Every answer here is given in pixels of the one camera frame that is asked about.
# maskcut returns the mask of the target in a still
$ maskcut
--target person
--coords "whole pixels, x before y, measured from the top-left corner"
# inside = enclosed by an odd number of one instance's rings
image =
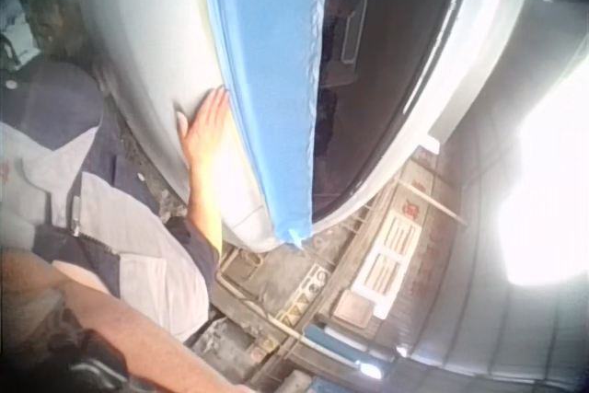
[[[178,114],[191,193],[187,217],[163,225],[91,77],[43,60],[2,89],[3,382],[249,391],[182,345],[208,318],[222,252],[213,164],[228,92],[211,91],[192,124]]]

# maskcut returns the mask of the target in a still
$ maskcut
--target garage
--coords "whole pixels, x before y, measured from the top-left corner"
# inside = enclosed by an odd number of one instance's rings
[[[31,58],[69,61],[104,85],[78,0],[53,0],[54,9],[50,1],[22,1]],[[422,51],[403,45],[428,46],[436,35],[428,20],[437,23],[446,6],[404,1],[362,0],[365,34],[353,72],[340,61],[323,66],[318,94],[328,87],[339,98],[329,147],[314,157],[315,218],[361,186],[388,125],[402,120],[414,82],[408,64],[424,62]],[[405,11],[406,21],[384,4]],[[427,33],[415,32],[416,17]],[[396,31],[385,43],[383,22]],[[184,346],[230,383],[263,393],[587,391],[589,132],[571,144],[559,134],[582,128],[588,115],[588,29],[587,0],[523,0],[456,128],[434,147],[417,147],[367,203],[300,249],[248,249],[225,237],[208,318]],[[19,71],[12,62],[2,65],[6,87]],[[187,198],[150,159],[113,91],[103,93],[159,217],[186,215]],[[584,114],[567,129],[559,112],[573,104]],[[549,115],[560,126],[538,123]],[[444,132],[442,118],[430,134]],[[541,158],[531,163],[532,154]],[[530,168],[535,198],[518,200]]]

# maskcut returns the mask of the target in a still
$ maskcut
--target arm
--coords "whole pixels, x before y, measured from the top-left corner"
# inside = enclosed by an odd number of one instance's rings
[[[209,93],[192,125],[184,114],[178,113],[179,139],[190,174],[188,217],[217,250],[219,257],[223,238],[221,215],[214,196],[213,162],[228,113],[229,94],[224,87]]]
[[[168,391],[249,391],[231,386],[205,362],[123,302],[76,283],[33,254],[2,249],[1,261],[2,289],[6,299],[12,295],[30,300],[45,290],[60,291],[80,324],[85,329],[95,330],[119,350],[129,372],[135,376]],[[11,314],[13,310],[3,306],[3,315]],[[2,338],[9,340],[13,336],[7,333]]]

